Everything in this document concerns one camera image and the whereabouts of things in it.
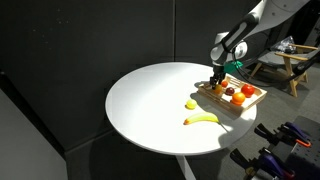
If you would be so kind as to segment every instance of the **wooden chair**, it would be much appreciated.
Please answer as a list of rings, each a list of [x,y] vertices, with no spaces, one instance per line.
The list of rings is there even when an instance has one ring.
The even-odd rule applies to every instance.
[[[284,66],[286,70],[286,75],[290,77],[292,72],[292,65],[296,65],[299,61],[307,61],[308,59],[312,58],[315,53],[312,51],[317,50],[316,47],[311,46],[303,46],[303,45],[296,45],[290,44],[293,47],[296,47],[298,54],[285,54],[281,52],[269,52],[260,58],[258,58],[258,64],[252,71],[250,78],[252,78],[259,70],[267,69],[275,72],[274,67]],[[307,72],[304,72],[302,75],[298,76],[297,78],[290,81],[290,88],[291,94],[294,97],[298,97],[296,86],[299,84],[301,80],[308,82]]]

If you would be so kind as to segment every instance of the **yellow banana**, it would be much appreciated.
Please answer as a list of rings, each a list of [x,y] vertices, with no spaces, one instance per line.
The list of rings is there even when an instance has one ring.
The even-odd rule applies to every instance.
[[[211,121],[219,123],[218,117],[215,114],[210,112],[201,112],[188,117],[183,124],[188,125],[199,121]]]

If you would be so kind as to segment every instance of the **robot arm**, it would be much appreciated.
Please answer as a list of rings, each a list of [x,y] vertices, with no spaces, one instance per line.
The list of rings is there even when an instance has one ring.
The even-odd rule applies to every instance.
[[[216,40],[211,51],[214,74],[210,84],[215,89],[225,78],[224,64],[232,60],[232,54],[241,58],[246,54],[246,43],[242,40],[257,32],[275,27],[293,16],[309,0],[261,0],[229,33]]]

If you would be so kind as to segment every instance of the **table leg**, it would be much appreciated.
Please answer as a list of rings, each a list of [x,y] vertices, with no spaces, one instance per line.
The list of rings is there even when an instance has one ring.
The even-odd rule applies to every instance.
[[[186,180],[196,180],[185,156],[176,156]]]

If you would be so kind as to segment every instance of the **white round table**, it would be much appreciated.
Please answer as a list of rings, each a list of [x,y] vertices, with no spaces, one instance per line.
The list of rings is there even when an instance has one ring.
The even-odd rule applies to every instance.
[[[186,155],[199,155],[228,147],[241,138],[256,118],[256,106],[236,116],[197,93],[208,81],[212,67],[193,63],[161,63],[135,70],[117,81],[106,98],[106,113],[114,128],[127,140],[158,153],[176,155],[188,166]],[[195,99],[194,110],[185,107]],[[218,123],[183,125],[198,112],[217,115]],[[187,179],[194,179],[182,169]]]

